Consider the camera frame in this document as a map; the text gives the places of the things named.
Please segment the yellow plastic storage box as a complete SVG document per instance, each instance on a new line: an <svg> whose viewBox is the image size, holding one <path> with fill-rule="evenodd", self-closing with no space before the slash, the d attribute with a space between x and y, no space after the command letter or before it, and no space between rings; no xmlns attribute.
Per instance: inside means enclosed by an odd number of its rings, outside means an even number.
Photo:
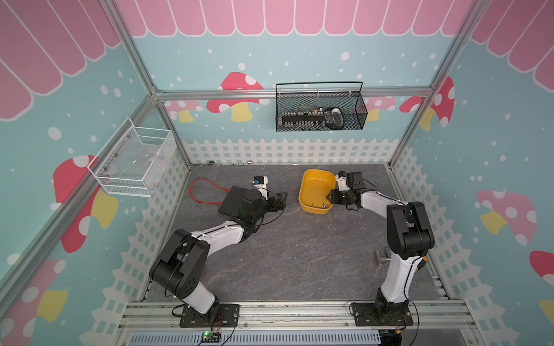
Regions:
<svg viewBox="0 0 554 346"><path fill-rule="evenodd" d="M327 195L335 187L336 178L333 173L317 169L306 170L299 194L301 209L306 213L326 215L333 207Z"/></svg>

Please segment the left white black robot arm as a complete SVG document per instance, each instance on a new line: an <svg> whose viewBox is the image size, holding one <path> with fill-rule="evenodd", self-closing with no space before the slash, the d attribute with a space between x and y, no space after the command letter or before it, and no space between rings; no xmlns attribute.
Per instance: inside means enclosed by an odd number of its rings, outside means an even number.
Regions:
<svg viewBox="0 0 554 346"><path fill-rule="evenodd" d="M208 257L246 241L264 225L267 213L285 210L287 197L287 192L270 193L263 187L232 187L219 206L219 213L229 220L202 231L173 232L149 270L150 279L206 321L214 321L219 299L201 282Z"/></svg>

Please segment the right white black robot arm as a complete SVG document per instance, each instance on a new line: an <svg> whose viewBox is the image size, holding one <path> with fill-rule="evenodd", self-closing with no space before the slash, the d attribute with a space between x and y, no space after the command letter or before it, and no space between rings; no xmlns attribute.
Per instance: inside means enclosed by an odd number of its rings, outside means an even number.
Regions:
<svg viewBox="0 0 554 346"><path fill-rule="evenodd" d="M384 283L377 291L375 314L379 318L408 311L413 277L435 245L427 211L421 202L404 202L378 191L331 190L333 205L354 205L386 219L391 261Z"/></svg>

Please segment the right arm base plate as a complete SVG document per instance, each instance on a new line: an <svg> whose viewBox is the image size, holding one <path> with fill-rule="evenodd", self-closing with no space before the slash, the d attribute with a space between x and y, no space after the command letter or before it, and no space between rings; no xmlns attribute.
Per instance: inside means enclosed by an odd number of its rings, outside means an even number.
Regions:
<svg viewBox="0 0 554 346"><path fill-rule="evenodd" d="M391 327L403 330L413 326L413 318L408 303L389 304L375 301L351 303L349 312L357 327Z"/></svg>

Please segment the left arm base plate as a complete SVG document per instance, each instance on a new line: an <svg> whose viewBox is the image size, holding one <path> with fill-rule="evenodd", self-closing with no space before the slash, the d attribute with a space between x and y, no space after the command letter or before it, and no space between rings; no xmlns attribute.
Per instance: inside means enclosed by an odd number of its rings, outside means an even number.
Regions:
<svg viewBox="0 0 554 346"><path fill-rule="evenodd" d="M239 304L216 304L206 314L201 314L191 306L184 308L179 326L193 327L236 327L239 318Z"/></svg>

